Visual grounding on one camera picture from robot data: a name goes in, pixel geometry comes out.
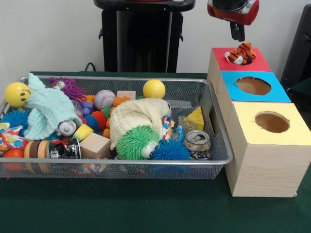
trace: stuffed tiger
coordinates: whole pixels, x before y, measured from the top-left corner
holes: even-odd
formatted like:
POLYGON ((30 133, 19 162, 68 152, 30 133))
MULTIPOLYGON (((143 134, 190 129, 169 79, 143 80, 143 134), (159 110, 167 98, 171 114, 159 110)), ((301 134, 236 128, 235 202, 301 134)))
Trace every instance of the stuffed tiger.
POLYGON ((249 65, 256 58, 256 54, 251 43, 242 43, 236 50, 226 52, 225 58, 237 65, 249 65))

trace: purple spiky toy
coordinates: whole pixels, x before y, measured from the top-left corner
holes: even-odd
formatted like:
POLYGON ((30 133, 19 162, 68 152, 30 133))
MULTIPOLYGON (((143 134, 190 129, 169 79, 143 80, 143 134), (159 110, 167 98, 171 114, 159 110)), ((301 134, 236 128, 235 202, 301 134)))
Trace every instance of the purple spiky toy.
POLYGON ((50 82, 52 83, 50 85, 51 88, 63 91, 69 99, 76 100, 79 103, 86 100, 86 90, 82 87, 78 87, 75 79, 66 79, 63 77, 57 79, 55 77, 50 77, 50 82))

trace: stacked wooden boxes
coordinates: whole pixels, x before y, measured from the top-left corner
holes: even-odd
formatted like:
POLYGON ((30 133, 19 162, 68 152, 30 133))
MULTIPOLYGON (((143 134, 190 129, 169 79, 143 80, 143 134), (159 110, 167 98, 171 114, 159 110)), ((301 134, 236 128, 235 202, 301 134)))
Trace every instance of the stacked wooden boxes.
POLYGON ((233 196, 294 197, 311 161, 311 132, 258 49, 250 65, 213 48, 213 85, 234 152, 225 166, 233 196))

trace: yellow ball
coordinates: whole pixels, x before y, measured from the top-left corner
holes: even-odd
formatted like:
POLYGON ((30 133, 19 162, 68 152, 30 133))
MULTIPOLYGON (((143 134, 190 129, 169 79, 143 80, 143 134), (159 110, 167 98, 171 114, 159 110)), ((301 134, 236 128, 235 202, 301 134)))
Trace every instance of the yellow ball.
POLYGON ((15 108, 25 106, 30 96, 30 88, 24 83, 11 83, 4 91, 5 100, 15 108))
POLYGON ((165 85, 157 79, 151 79, 145 83, 142 90, 145 98, 162 99, 165 96, 165 85))

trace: white cloth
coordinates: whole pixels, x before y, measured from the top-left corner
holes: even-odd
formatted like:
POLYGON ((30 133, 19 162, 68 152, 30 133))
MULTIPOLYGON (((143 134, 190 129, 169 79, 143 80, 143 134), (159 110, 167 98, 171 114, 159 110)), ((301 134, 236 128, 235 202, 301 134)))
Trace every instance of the white cloth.
POLYGON ((110 119, 110 149, 129 130, 141 125, 150 126, 162 138, 162 118, 169 111, 168 104, 162 99, 131 100, 120 104, 113 110, 110 119))

